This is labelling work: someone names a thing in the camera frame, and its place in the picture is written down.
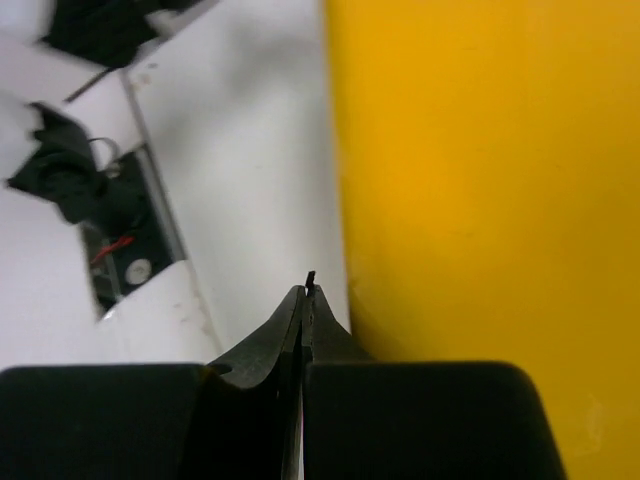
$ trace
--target white panel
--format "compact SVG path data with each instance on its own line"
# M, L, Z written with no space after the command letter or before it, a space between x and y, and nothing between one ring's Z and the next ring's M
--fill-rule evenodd
M51 24L55 0L3 0L0 32L22 43L38 40Z
M50 204L6 188L0 223L0 370L107 361L77 230Z
M103 70L89 62L0 34L0 90L27 101L62 106Z
M123 151L141 142L117 74L66 113ZM17 99L0 93L0 175L12 175L35 146L35 125ZM100 150L101 161L110 157ZM78 230L35 197L0 188L0 370L25 364L210 361L220 352L191 280L175 264L100 322Z
M225 349L311 269L347 324L323 58L314 1L234 0L130 72Z
M122 300L100 322L109 358L207 363L222 351L186 261Z

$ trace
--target black plastic part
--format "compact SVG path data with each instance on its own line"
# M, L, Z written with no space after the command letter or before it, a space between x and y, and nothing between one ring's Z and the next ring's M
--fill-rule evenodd
M57 0L50 47L108 68L122 68L158 35L136 0Z
M309 480L566 478L517 368L381 364L334 324L311 279L206 367L6 372L0 478L297 478L301 384Z
M115 250L103 261L91 265L91 278L96 299L105 311L113 307L121 296L127 296L142 285L127 283L126 271L132 262L146 259L151 264L151 277L162 272L173 263L173 258L160 227L158 217L151 204L140 161L136 153L131 152L119 160L121 173L118 178L111 179L113 185L124 185L135 192L139 216L128 225L126 235L132 236L134 241L124 248ZM91 228L88 224L81 224L82 237L87 254L87 263L98 255L105 245L113 244L117 236L109 237Z
M43 128L34 133L38 150L7 181L9 187L51 201L68 223L80 224L87 263L97 300L105 310L139 285L126 281L125 272L137 259L151 264L151 277L173 263L134 152L118 160L117 178L96 169L90 140L72 119L36 103ZM91 264L99 251L123 235L133 243Z
M141 215L138 192L97 171L89 138L76 122L45 104L32 107L42 118L42 130L34 132L41 145L9 187L56 203L69 223L83 221L108 236L124 233Z
M313 365L305 478L564 479L533 384L499 363Z
M175 479L205 367L33 367L0 376L0 478Z

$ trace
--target black clamp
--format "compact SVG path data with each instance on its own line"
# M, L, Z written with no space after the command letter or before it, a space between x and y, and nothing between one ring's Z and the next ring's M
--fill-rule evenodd
M0 478L295 479L301 418L307 480L566 478L522 371L376 362L309 281L206 366L5 372Z

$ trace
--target screw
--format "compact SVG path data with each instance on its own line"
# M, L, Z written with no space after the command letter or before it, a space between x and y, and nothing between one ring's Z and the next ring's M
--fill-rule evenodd
M124 272L124 278L129 285L140 285L151 277L151 262L146 258L139 258L129 264Z
M118 178L122 173L122 165L120 162L111 162L107 165L107 168L104 169L104 173L107 178Z

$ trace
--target red wire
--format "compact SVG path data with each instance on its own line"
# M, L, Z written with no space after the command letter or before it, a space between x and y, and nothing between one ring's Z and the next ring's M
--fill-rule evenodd
M93 265L94 263L99 262L100 260L102 260L104 257L106 257L107 255L109 255L110 253L115 252L116 250L121 249L122 247L126 247L127 245L130 245L131 242L133 242L135 240L134 237L130 236L130 235L123 235L122 237L120 237L118 239L117 242L112 243L111 245L107 246L107 247L103 247L102 250L100 250L98 252L98 254L93 257L93 260L91 260L91 265Z

